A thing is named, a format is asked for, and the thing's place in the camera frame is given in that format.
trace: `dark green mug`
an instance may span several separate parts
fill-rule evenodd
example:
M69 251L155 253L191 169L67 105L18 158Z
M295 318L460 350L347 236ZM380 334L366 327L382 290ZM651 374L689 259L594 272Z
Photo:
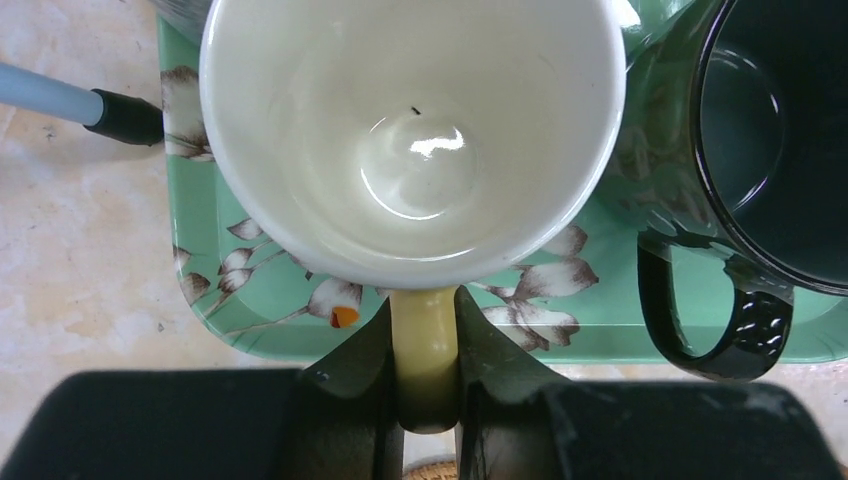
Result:
M659 351L697 375L751 380L786 345L794 287L848 295L848 2L694 0L669 22L631 60L597 192L640 228ZM721 258L735 288L705 354L676 312L671 246Z

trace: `green tray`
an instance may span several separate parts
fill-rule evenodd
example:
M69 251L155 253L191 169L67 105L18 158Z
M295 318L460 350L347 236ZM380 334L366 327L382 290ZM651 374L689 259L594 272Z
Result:
M661 34L684 3L609 1L628 51ZM207 328L233 347L315 361L371 318L385 292L309 272L247 217L221 178L204 132L199 49L161 19L158 28L174 262L183 293ZM543 361L662 361L642 322L635 233L592 199L543 251L469 288L493 324ZM686 333L694 347L708 348L729 318L730 281L719 261L682 249L674 252L674 269ZM783 361L848 356L846 302L797 291Z

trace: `mug rim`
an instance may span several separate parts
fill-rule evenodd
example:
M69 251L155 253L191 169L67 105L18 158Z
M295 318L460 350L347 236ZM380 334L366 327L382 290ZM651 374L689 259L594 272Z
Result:
M204 113L214 110L214 100L209 84L211 82L211 65L215 62L214 54L217 43L215 29L221 22L224 7L232 1L214 0L209 10L203 41L201 42L198 69L200 103ZM260 202L255 201L250 188L239 173L243 166L236 165L239 162L232 161L223 153L226 152L226 149L223 148L224 142L219 136L220 129L216 116L209 113L204 115L203 121L210 148L215 155L216 165L235 198L265 233L291 255L297 257L304 264L314 267L317 271L362 285L395 289L430 289L460 285L509 268L540 249L574 220L597 186L615 146L626 94L624 38L611 3L604 0L593 1L595 2L594 7L599 12L598 20L603 24L603 29L599 35L606 37L610 46L606 59L609 62L609 67L606 70L610 74L610 91L607 96L609 103L605 108L607 111L602 116L604 125L602 131L604 134L599 134L597 137L598 144L595 146L597 154L591 161L587 161L590 165L590 174L586 175L580 190L575 192L572 201L561 205L557 216L546 221L542 227L532 234L521 237L519 241L513 243L509 250L500 251L492 258L485 261L476 261L463 268L444 268L439 271L421 272L415 275L377 270L355 261L328 259L302 242L297 235L292 234L291 229L275 220L267 207L263 207Z
M707 202L709 202L710 208L715 212L722 228L724 228L737 248L742 250L740 253L755 260L761 268L790 284L829 295L846 296L848 295L848 285L814 278L791 267L760 247L750 235L745 233L742 226L739 225L739 222L736 221L733 214L719 197L718 189L713 182L712 175L707 166L701 135L701 101L704 92L704 79L706 78L710 55L715 49L715 44L721 34L722 27L737 1L721 0L718 11L713 17L712 24L708 29L707 36L701 44L698 62L693 73L692 88L689 95L689 111L692 112L692 117L697 119L697 121L689 122L689 129L692 136L693 153L701 188L703 188Z

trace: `mug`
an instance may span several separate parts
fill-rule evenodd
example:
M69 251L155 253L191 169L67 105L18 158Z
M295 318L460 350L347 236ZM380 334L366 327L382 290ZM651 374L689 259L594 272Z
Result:
M401 424L456 421L456 286L519 262L597 184L624 107L604 0L217 0L209 144L300 263L392 290Z
M694 0L670 22L628 61L598 193L641 228L639 292L660 352L751 380L786 345L793 287L848 293L848 4ZM722 259L735 288L704 354L676 312L671 246Z

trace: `countertop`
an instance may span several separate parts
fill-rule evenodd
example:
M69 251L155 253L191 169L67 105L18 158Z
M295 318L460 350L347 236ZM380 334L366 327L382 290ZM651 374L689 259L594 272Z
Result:
M145 0L0 0L0 61L160 102ZM177 286L164 152L0 105L0 462L38 402L92 369L279 366L197 321ZM665 365L568 366L573 378L685 379ZM848 461L848 362L781 365L766 381L812 411ZM411 437L409 459L452 450Z

